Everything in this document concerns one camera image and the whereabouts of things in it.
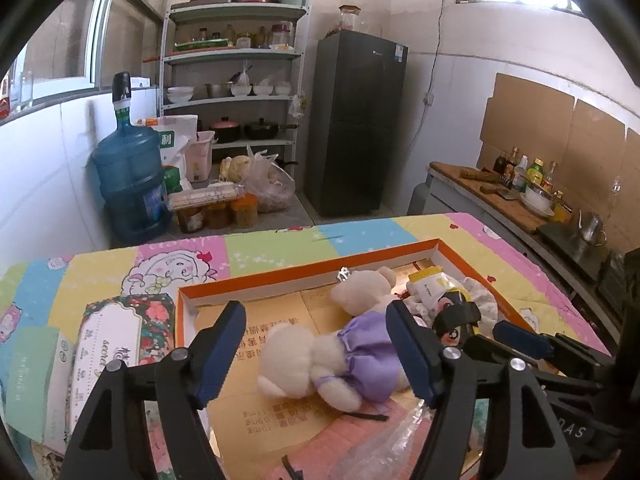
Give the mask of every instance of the plate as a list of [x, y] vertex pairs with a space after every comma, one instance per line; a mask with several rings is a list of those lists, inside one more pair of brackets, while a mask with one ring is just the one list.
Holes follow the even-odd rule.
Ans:
[[550, 207], [547, 207], [546, 210], [538, 209], [525, 198], [524, 193], [520, 194], [520, 200], [522, 201], [522, 205], [527, 209], [527, 211], [533, 213], [536, 216], [539, 216], [540, 218], [551, 218], [554, 215], [554, 212]]

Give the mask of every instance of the black refrigerator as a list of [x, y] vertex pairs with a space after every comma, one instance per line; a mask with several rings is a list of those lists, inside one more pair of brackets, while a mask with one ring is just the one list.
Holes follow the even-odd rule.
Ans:
[[407, 47], [343, 30], [318, 43], [305, 194], [325, 217], [380, 208]]

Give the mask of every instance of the kettle handle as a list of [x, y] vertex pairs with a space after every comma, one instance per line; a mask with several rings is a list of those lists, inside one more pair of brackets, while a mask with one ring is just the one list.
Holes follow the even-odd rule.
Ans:
[[602, 235], [604, 236], [604, 241], [601, 244], [596, 244], [596, 247], [602, 247], [604, 244], [607, 243], [607, 234], [604, 231], [600, 231], [602, 233]]

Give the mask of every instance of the shelf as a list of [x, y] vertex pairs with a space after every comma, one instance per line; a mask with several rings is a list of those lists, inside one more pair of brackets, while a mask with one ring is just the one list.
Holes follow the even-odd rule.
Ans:
[[245, 146], [290, 146], [293, 140], [270, 139], [270, 140], [236, 140], [236, 142], [223, 142], [222, 144], [212, 144], [212, 150], [224, 150], [225, 148], [244, 148]]
[[291, 101], [290, 95], [246, 95], [238, 97], [219, 97], [216, 99], [198, 99], [189, 101], [188, 103], [162, 105], [162, 110], [174, 110], [174, 108], [189, 108], [200, 105], [213, 105], [217, 103], [238, 103], [238, 102], [255, 102], [255, 101]]
[[305, 7], [283, 4], [201, 4], [174, 9], [169, 18], [176, 25], [197, 23], [205, 20], [270, 20], [274, 22], [296, 22], [306, 14]]
[[271, 50], [270, 48], [229, 48], [206, 50], [204, 52], [185, 52], [166, 56], [164, 62], [171, 66], [205, 61], [227, 61], [233, 59], [281, 59], [291, 60], [302, 56], [295, 50]]

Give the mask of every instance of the metal kettle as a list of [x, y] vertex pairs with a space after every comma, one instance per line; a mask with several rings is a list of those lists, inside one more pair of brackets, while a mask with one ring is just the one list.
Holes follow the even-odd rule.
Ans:
[[[600, 247], [607, 243], [607, 234], [602, 230], [603, 224], [602, 218], [596, 213], [585, 213], [583, 216], [582, 211], [578, 209], [578, 232], [580, 237], [589, 245]], [[604, 238], [601, 244], [597, 243], [600, 233]]]

